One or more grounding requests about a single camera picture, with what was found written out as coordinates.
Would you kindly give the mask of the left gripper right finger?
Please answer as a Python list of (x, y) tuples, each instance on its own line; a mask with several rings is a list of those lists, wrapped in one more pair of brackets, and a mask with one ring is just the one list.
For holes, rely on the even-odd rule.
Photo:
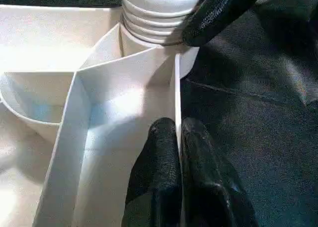
[(206, 126), (185, 118), (181, 128), (185, 223), (188, 227), (256, 227), (237, 171)]

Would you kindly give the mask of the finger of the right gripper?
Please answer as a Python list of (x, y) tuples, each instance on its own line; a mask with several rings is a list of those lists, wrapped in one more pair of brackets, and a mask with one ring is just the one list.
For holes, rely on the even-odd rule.
[(257, 0), (203, 0), (182, 31), (187, 46), (203, 46), (249, 10)]

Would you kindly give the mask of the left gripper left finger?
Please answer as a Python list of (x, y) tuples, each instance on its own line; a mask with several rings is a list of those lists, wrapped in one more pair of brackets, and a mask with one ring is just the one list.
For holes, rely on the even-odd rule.
[(122, 225), (177, 227), (181, 206), (182, 181), (175, 122), (164, 117), (150, 126), (144, 147), (132, 167)]

